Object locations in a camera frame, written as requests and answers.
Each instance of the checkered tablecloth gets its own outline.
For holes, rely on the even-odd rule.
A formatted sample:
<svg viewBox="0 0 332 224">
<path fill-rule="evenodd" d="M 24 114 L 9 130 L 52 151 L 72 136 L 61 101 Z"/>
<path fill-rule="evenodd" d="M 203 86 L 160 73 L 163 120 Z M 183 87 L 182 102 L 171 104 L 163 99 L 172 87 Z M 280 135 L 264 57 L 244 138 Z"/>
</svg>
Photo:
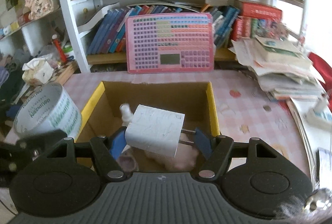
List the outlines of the checkered tablecloth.
<svg viewBox="0 0 332 224">
<path fill-rule="evenodd" d="M 210 73 L 137 74 L 104 72 L 75 74 L 64 88 L 77 107 L 82 110 L 101 81 L 132 83 L 175 83 L 211 81 L 222 134 L 236 142 L 248 142 L 259 137 L 287 157 L 305 174 L 309 175 L 308 160 L 297 127 L 286 105 L 270 102 L 258 84 L 242 73 L 215 70 Z M 6 141 L 14 143 L 16 134 L 11 132 Z M 243 163 L 233 160 L 231 166 Z"/>
</svg>

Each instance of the cardboard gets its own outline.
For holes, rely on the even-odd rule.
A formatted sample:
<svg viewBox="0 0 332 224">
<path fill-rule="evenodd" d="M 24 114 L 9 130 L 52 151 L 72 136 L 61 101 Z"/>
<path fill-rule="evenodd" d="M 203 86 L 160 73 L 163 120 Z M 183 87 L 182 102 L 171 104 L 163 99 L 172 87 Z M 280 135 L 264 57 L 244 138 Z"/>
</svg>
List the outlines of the cardboard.
<svg viewBox="0 0 332 224">
<path fill-rule="evenodd" d="M 213 136 L 220 134 L 211 83 L 133 84 L 101 82 L 82 110 L 82 125 L 76 142 L 87 142 L 98 135 L 112 135 L 122 125 L 120 105 L 129 103 L 132 112 L 139 104 L 185 114 L 184 129 L 199 127 Z M 134 149 L 140 171 L 162 172 L 165 169 Z M 90 159 L 78 162 L 91 166 Z M 197 160 L 200 166 L 202 156 Z"/>
</svg>

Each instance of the clothes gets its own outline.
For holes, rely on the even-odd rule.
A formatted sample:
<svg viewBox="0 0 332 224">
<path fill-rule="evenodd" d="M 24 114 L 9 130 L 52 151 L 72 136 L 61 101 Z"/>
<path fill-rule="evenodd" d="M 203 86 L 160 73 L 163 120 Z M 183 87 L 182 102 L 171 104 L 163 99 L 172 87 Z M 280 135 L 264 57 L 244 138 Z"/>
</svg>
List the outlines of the clothes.
<svg viewBox="0 0 332 224">
<path fill-rule="evenodd" d="M 313 62 L 313 67 L 321 74 L 325 83 L 322 83 L 323 88 L 328 93 L 329 108 L 332 111 L 332 67 L 317 54 L 310 52 L 308 58 Z"/>
</svg>

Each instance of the tape roll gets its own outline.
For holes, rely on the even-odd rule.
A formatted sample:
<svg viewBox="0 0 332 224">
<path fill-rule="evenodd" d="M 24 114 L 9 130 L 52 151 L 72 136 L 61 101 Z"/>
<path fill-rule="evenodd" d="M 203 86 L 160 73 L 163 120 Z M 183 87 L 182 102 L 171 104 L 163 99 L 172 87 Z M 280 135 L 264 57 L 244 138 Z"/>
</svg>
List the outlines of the tape roll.
<svg viewBox="0 0 332 224">
<path fill-rule="evenodd" d="M 14 120 L 14 128 L 20 138 L 56 129 L 75 138 L 81 123 L 81 112 L 63 86 L 48 83 L 35 90 L 23 103 Z"/>
</svg>

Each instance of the pink electronic board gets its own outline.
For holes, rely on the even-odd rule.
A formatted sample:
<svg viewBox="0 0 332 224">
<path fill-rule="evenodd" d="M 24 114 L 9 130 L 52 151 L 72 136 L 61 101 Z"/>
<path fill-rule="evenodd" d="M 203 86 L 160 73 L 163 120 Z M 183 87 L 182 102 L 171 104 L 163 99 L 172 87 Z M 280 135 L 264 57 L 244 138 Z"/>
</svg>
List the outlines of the pink electronic board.
<svg viewBox="0 0 332 224">
<path fill-rule="evenodd" d="M 126 20 L 131 74 L 210 71 L 213 45 L 209 13 L 152 14 Z"/>
</svg>

